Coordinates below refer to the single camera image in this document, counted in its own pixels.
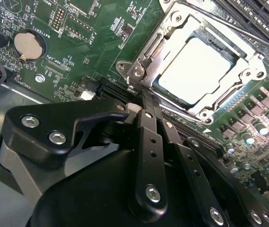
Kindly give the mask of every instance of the screw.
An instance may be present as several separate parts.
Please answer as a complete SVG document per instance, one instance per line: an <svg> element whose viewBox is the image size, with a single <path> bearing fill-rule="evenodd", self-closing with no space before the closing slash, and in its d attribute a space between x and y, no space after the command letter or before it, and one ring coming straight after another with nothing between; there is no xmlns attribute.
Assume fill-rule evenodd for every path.
<svg viewBox="0 0 269 227"><path fill-rule="evenodd" d="M166 122L165 124L168 126L168 128L173 128L173 125L170 122Z"/></svg>
<svg viewBox="0 0 269 227"><path fill-rule="evenodd" d="M66 137L62 133L54 131L49 134L49 140L54 144L61 145L66 142Z"/></svg>
<svg viewBox="0 0 269 227"><path fill-rule="evenodd" d="M145 115L146 115L146 117L148 117L148 118L152 118L152 115L151 115L150 113L148 113L148 112L146 112Z"/></svg>
<svg viewBox="0 0 269 227"><path fill-rule="evenodd" d="M35 80L38 83L44 83L45 82L45 77L42 74L37 74Z"/></svg>
<svg viewBox="0 0 269 227"><path fill-rule="evenodd" d="M216 208L211 208L210 211L210 216L211 218L220 226L222 226L224 224L224 219L222 217L222 215L217 211Z"/></svg>
<svg viewBox="0 0 269 227"><path fill-rule="evenodd" d="M269 217L267 214L262 213L262 216L264 217L264 219L269 223Z"/></svg>
<svg viewBox="0 0 269 227"><path fill-rule="evenodd" d="M197 148L199 147L198 142L196 142L195 140L192 140L191 142L192 142L192 144L195 145Z"/></svg>
<svg viewBox="0 0 269 227"><path fill-rule="evenodd" d="M176 22L179 22L181 20L182 20L182 16L181 15L179 15L179 16L176 17Z"/></svg>
<svg viewBox="0 0 269 227"><path fill-rule="evenodd" d="M35 128L40 124L39 119L33 116L25 116L21 119L21 122L24 126L29 128Z"/></svg>
<svg viewBox="0 0 269 227"><path fill-rule="evenodd" d="M141 71L135 71L135 72L134 72L134 75L135 75L136 77L140 77L140 76L142 75L142 73L141 73Z"/></svg>
<svg viewBox="0 0 269 227"><path fill-rule="evenodd" d="M122 105L117 105L117 108L118 108L119 110L122 110L122 111L125 110L125 107L123 107Z"/></svg>
<svg viewBox="0 0 269 227"><path fill-rule="evenodd" d="M118 69L119 69L120 71L124 71L124 70L125 70L125 65L124 65L124 64L119 64L119 65L118 65Z"/></svg>
<svg viewBox="0 0 269 227"><path fill-rule="evenodd" d="M246 164L244 164L244 169L246 169L246 170L249 170L250 169L250 164L249 163L246 163Z"/></svg>
<svg viewBox="0 0 269 227"><path fill-rule="evenodd" d="M250 216L251 216L252 219L253 219L255 222L257 222L259 225L262 224L262 220L261 220L261 218L257 215L256 212L254 212L254 211L250 212Z"/></svg>
<svg viewBox="0 0 269 227"><path fill-rule="evenodd" d="M153 186L146 187L146 196L151 200L151 202L160 202L161 195L159 191Z"/></svg>

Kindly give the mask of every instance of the black plastic bracket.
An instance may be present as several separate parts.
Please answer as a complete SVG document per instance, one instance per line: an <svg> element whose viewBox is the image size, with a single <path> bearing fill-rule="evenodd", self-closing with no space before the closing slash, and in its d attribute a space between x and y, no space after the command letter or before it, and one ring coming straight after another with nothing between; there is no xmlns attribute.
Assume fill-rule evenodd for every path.
<svg viewBox="0 0 269 227"><path fill-rule="evenodd" d="M175 156L194 195L194 204L197 205L203 225L209 227L216 225L229 226L193 150L179 144L180 138L177 129L170 122L162 120L161 126L166 143L168 143L170 151L175 152Z"/></svg>
<svg viewBox="0 0 269 227"><path fill-rule="evenodd" d="M138 113L139 144L130 210L143 222L157 221L167 210L167 194L162 137L156 133L156 118L152 110Z"/></svg>
<svg viewBox="0 0 269 227"><path fill-rule="evenodd" d="M10 149L44 168L54 169L65 163L74 148L76 132L91 129L99 122L123 121L128 114L124 104L115 99L18 106L6 113L1 135ZM26 127L21 121L24 116L37 118L39 125ZM66 141L54 144L49 140L52 132L62 133Z"/></svg>
<svg viewBox="0 0 269 227"><path fill-rule="evenodd" d="M188 138L189 146L205 170L204 173L219 201L224 201L223 209L235 226L269 227L269 211L244 188L240 182L213 156L209 155L202 143Z"/></svg>

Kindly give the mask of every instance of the green circuit board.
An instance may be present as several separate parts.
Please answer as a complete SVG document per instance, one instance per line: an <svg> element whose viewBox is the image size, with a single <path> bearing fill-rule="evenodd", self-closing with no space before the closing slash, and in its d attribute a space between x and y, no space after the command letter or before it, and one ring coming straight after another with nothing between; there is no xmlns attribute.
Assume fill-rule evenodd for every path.
<svg viewBox="0 0 269 227"><path fill-rule="evenodd" d="M156 0L0 0L0 33L13 38L34 29L48 48L43 58L23 64L11 42L0 59L19 75L20 85L55 102L72 101L84 77L106 77L123 86L115 61L132 61L162 16ZM125 25L132 31L121 37ZM38 73L45 83L35 81Z"/></svg>
<svg viewBox="0 0 269 227"><path fill-rule="evenodd" d="M228 13L216 8L218 14ZM46 40L46 55L33 62L23 63L14 54L13 42L0 49L0 60L4 67L14 73L14 81L54 102L78 100L74 96L83 78L94 80L107 78L126 89L126 82L115 69L117 60L133 61L163 17L158 0L0 0L0 33L11 39L23 29L33 29ZM247 40L256 49L255 43ZM169 112L181 124L215 143L232 142L237 152L230 155L236 162L242 182L260 169L264 174L269 167L269 135L259 135L253 127L257 121L269 129L265 107L255 96L266 92L269 86L269 51L262 49L268 76L263 81L251 81L215 113L210 126L185 121ZM44 83L35 80L37 74L45 77ZM254 101L264 109L260 116L250 113L254 120L232 138L219 130L239 109L247 109L247 102ZM256 140L246 145L241 138L249 132ZM243 165L249 163L251 169Z"/></svg>

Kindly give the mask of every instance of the silver screw head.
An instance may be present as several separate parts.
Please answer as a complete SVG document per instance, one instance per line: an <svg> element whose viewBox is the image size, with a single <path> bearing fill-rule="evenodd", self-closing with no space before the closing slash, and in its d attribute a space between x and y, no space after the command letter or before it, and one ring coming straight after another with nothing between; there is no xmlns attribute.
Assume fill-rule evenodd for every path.
<svg viewBox="0 0 269 227"><path fill-rule="evenodd" d="M66 142L66 137L59 131L54 131L49 134L49 140L57 145L61 145Z"/></svg>
<svg viewBox="0 0 269 227"><path fill-rule="evenodd" d="M42 74L37 74L35 80L38 83L44 83L45 82L45 77Z"/></svg>
<svg viewBox="0 0 269 227"><path fill-rule="evenodd" d="M146 196L151 202L157 203L161 200L161 195L159 191L153 186L146 187Z"/></svg>
<svg viewBox="0 0 269 227"><path fill-rule="evenodd" d="M122 110L122 111L125 110L125 107L123 107L122 105L117 105L117 108L118 108L119 110Z"/></svg>
<svg viewBox="0 0 269 227"><path fill-rule="evenodd" d="M21 119L21 122L24 126L29 128L35 128L40 124L39 119L34 116L25 116Z"/></svg>
<svg viewBox="0 0 269 227"><path fill-rule="evenodd" d="M211 218L220 226L222 226L224 224L224 219L222 217L222 215L218 212L218 210L216 208L211 208L210 211L210 216Z"/></svg>
<svg viewBox="0 0 269 227"><path fill-rule="evenodd" d="M257 215L255 211L250 212L250 216L256 223L258 223L259 225L262 224L262 219Z"/></svg>
<svg viewBox="0 0 269 227"><path fill-rule="evenodd" d="M142 73L141 73L141 71L135 71L135 72L134 72L134 75L135 75L136 77L140 77L140 76L142 75Z"/></svg>
<svg viewBox="0 0 269 227"><path fill-rule="evenodd" d="M124 64L119 64L117 67L118 67L118 69L120 71L124 71L125 70L125 65Z"/></svg>
<svg viewBox="0 0 269 227"><path fill-rule="evenodd" d="M197 147L197 148L199 147L199 143L196 142L195 140L192 140L191 142L192 142L193 145L195 145L195 147Z"/></svg>
<svg viewBox="0 0 269 227"><path fill-rule="evenodd" d="M150 113L148 113L148 112L146 112L145 115L146 115L146 117L148 117L148 118L152 118L152 115L151 115Z"/></svg>
<svg viewBox="0 0 269 227"><path fill-rule="evenodd" d="M173 125L170 122L166 122L165 124L168 126L168 128L170 128L170 129L173 128Z"/></svg>
<svg viewBox="0 0 269 227"><path fill-rule="evenodd" d="M266 213L262 213L262 216L269 223L269 217L268 217L268 215Z"/></svg>

